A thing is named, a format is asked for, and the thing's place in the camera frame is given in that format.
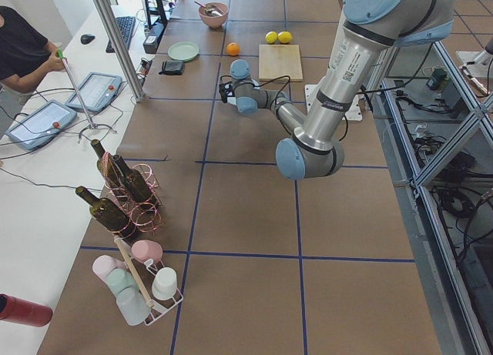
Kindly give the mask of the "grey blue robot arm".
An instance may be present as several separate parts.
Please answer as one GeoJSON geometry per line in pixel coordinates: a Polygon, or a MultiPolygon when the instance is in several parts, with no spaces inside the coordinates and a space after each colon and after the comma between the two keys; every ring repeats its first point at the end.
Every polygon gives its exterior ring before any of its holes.
{"type": "Polygon", "coordinates": [[[283,92],[256,85],[242,59],[231,64],[231,80],[219,86],[221,99],[233,94],[242,115],[268,109],[277,117],[290,134],[276,149],[277,167],[286,178],[329,176],[344,161],[334,133],[380,53],[444,39],[452,30],[454,5],[455,0],[343,0],[342,39],[334,44],[307,114],[283,92]]]}

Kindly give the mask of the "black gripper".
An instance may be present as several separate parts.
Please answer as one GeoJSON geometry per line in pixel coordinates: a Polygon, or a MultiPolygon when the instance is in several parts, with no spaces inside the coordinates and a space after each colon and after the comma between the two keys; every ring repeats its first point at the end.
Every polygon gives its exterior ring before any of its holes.
{"type": "Polygon", "coordinates": [[[232,82],[222,82],[218,85],[221,101],[228,103],[235,98],[232,82]]]}

